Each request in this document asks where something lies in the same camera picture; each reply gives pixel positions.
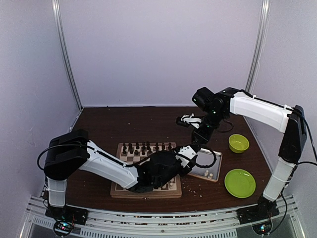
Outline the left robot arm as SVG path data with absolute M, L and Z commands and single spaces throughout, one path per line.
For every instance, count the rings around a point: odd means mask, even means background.
M 199 145 L 185 145 L 154 152 L 129 164 L 104 151 L 88 138 L 85 130 L 76 130 L 52 139 L 41 168 L 48 180 L 48 205 L 60 220 L 71 216 L 66 206 L 67 179 L 77 170 L 106 178 L 133 193 L 151 192 L 177 175 L 188 174 L 195 165 Z

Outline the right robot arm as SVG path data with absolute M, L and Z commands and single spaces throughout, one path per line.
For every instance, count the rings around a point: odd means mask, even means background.
M 257 120 L 283 133 L 276 168 L 254 207 L 254 215 L 264 219 L 273 211 L 274 202 L 299 164 L 307 138 L 312 136 L 303 108 L 279 105 L 231 87 L 217 93 L 203 87 L 197 90 L 192 101 L 206 113 L 203 117 L 182 117 L 183 122 L 194 127 L 193 142 L 207 144 L 220 122 L 231 114 Z

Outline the white pieces pile in tray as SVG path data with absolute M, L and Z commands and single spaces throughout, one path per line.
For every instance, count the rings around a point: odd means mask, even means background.
M 212 179 L 212 178 L 213 178 L 213 173 L 211 173 L 209 170 L 206 170 L 206 171 L 204 172 L 204 177 L 205 177 L 206 179 Z

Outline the wooden chess board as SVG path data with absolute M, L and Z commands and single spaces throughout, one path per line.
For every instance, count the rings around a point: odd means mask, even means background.
M 176 143 L 170 142 L 172 149 L 176 146 Z M 182 196 L 182 188 L 180 176 L 175 172 L 175 169 L 169 169 L 169 173 L 164 176 L 163 172 L 167 170 L 166 161 L 158 160 L 157 152 L 169 151 L 169 142 L 130 142 L 119 143 L 117 147 L 117 157 L 128 163 L 136 164 L 143 172 L 141 178 L 144 179 L 141 182 L 141 192 L 131 192 L 120 185 L 112 182 L 110 195 L 112 198 L 127 198 L 127 199 L 165 199 L 165 198 L 180 198 Z M 123 146 L 126 146 L 126 153 L 123 153 Z M 139 154 L 134 155 L 134 151 L 137 150 Z M 174 190 L 161 190 L 161 187 L 170 183 L 174 183 Z

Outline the black chess piece far left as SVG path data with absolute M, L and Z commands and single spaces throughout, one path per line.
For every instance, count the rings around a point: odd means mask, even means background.
M 123 152 L 123 153 L 126 153 L 126 149 L 127 149 L 127 147 L 124 145 L 122 152 Z

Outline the small green bowl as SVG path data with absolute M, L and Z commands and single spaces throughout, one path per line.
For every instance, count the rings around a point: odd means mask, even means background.
M 240 134 L 232 134 L 229 137 L 228 142 L 229 149 L 237 154 L 245 152 L 250 146 L 248 139 Z

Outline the green plate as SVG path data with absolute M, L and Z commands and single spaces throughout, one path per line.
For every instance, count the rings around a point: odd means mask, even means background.
M 254 177 L 243 169 L 230 170 L 224 178 L 224 185 L 232 196 L 240 199 L 252 196 L 256 190 Z

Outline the aluminium front rail frame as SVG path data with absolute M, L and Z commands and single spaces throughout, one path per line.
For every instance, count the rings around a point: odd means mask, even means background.
M 258 238 L 257 228 L 271 221 L 271 238 L 306 238 L 292 196 L 278 199 L 279 215 L 241 224 L 237 208 L 181 213 L 129 213 L 88 209 L 84 225 L 71 238 Z

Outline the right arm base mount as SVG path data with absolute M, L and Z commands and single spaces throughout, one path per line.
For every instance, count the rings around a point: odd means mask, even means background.
M 271 216 L 280 214 L 276 201 L 270 201 L 262 195 L 256 205 L 239 208 L 236 212 L 241 225 L 269 219 Z

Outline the right aluminium corner post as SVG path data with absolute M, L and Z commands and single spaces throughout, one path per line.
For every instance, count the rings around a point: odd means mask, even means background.
M 245 90 L 249 93 L 253 92 L 256 78 L 260 69 L 260 58 L 264 50 L 265 38 L 267 33 L 267 26 L 269 22 L 269 10 L 270 10 L 271 1 L 263 0 L 261 6 L 261 14 L 258 26 L 258 33 L 254 48 L 254 53 L 251 61 L 251 66 L 248 74 L 248 79 L 246 83 Z

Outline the aluminium corner post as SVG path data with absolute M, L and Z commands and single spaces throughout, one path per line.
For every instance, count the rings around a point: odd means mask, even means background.
M 248 74 L 248 79 L 246 83 L 245 90 L 249 93 L 253 92 L 256 78 L 260 69 L 260 58 L 264 50 L 265 38 L 267 33 L 267 26 L 269 22 L 269 10 L 270 10 L 271 1 L 263 0 L 261 6 L 261 14 L 258 26 L 258 33 L 254 48 L 254 53 L 251 61 L 251 66 Z
M 70 58 L 69 58 L 69 54 L 67 50 L 67 45 L 66 45 L 66 40 L 65 40 L 64 30 L 63 30 L 62 17 L 60 12 L 60 1 L 52 0 L 52 8 L 53 8 L 53 15 L 55 19 L 57 34 L 59 37 L 59 43 L 61 47 L 62 58 L 63 58 L 63 63 L 64 63 L 67 79 L 70 84 L 70 89 L 72 91 L 77 108 L 79 111 L 81 111 L 83 110 L 83 106 L 82 106 L 78 89 L 74 80 L 74 75 L 71 68 Z

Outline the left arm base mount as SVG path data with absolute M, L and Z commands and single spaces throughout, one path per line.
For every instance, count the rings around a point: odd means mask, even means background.
M 55 220 L 65 221 L 76 225 L 85 225 L 88 210 L 65 205 L 64 207 L 49 206 L 45 215 Z

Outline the left aluminium corner post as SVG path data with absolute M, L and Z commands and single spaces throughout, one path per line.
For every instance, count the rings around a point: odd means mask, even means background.
M 83 106 L 82 106 L 78 89 L 74 80 L 74 75 L 71 68 L 70 58 L 69 58 L 69 54 L 67 50 L 67 45 L 66 45 L 66 40 L 65 40 L 64 30 L 63 30 L 62 17 L 60 12 L 60 1 L 52 0 L 52 8 L 53 8 L 53 15 L 55 19 L 57 34 L 59 37 L 59 43 L 61 47 L 62 58 L 63 58 L 63 63 L 64 63 L 67 79 L 70 84 L 70 89 L 72 91 L 77 108 L 79 111 L 81 111 L 83 110 Z

